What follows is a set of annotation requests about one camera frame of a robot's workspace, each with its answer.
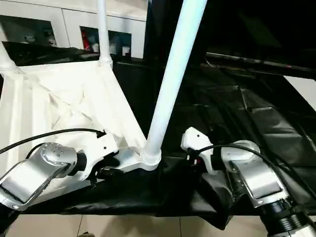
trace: white cabinet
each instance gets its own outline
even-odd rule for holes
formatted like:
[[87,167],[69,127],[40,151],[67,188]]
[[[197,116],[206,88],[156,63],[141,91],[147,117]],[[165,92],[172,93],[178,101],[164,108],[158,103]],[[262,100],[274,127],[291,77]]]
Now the white cabinet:
[[[97,29],[97,14],[63,9],[70,47],[84,49],[82,32]],[[113,36],[125,33],[125,41],[130,41],[131,57],[143,58],[146,21],[132,20],[115,16],[107,16],[110,44]]]
[[[10,0],[61,9],[97,13],[97,0]],[[146,21],[148,0],[106,0],[108,16]]]
[[69,47],[62,9],[11,1],[0,1],[0,40],[37,40],[58,47]]

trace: black cloth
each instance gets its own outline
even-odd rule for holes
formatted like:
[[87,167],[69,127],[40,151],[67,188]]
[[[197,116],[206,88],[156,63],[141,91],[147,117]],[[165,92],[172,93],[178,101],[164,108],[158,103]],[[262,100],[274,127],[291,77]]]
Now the black cloth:
[[0,204],[0,237],[5,235],[7,228],[18,218],[20,212]]
[[[29,47],[19,45],[25,49],[16,51],[13,45],[5,47],[19,66],[98,57],[77,49],[45,49],[49,52],[41,55],[40,47],[33,55]],[[147,135],[164,68],[121,60],[114,63],[113,71]],[[276,153],[295,166],[316,191],[315,124],[316,112],[282,76],[188,67],[155,171],[133,170],[37,204],[26,213],[196,215],[223,229],[231,215],[256,212],[247,196],[236,198],[225,173],[210,177],[191,167],[180,148],[185,130],[195,127],[214,144],[251,140],[264,154]],[[316,202],[289,180],[296,198],[316,214]]]

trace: floor tile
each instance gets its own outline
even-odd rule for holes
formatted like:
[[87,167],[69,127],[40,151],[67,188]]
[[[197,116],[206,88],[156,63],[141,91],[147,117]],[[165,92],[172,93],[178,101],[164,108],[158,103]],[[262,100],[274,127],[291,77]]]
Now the floor tile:
[[181,217],[182,237],[266,237],[267,231],[259,217],[234,216],[224,231],[199,217]]
[[84,215],[79,234],[96,237],[180,237],[179,218]]
[[6,237],[76,237],[81,215],[20,215]]

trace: red object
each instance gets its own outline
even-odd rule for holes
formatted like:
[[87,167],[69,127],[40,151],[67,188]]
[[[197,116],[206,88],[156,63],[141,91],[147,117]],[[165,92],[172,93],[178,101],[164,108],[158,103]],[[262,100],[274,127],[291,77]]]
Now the red object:
[[83,42],[83,48],[85,51],[90,51],[90,44],[87,39],[87,34],[84,31],[81,31],[81,37],[82,37],[82,42]]

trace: white pole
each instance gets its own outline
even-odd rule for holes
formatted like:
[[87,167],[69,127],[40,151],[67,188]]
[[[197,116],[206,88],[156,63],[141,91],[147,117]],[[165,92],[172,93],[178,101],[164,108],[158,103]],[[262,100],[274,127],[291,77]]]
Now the white pole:
[[110,56],[109,33],[107,27],[107,11],[105,0],[98,0],[98,24],[99,24],[99,43],[100,43],[100,65],[110,65],[113,61]]
[[161,145],[177,98],[180,84],[198,32],[207,0],[184,0],[164,72],[143,163],[155,169],[161,160]]
[[3,43],[0,41],[0,73],[1,72],[19,72],[19,68],[10,59]]

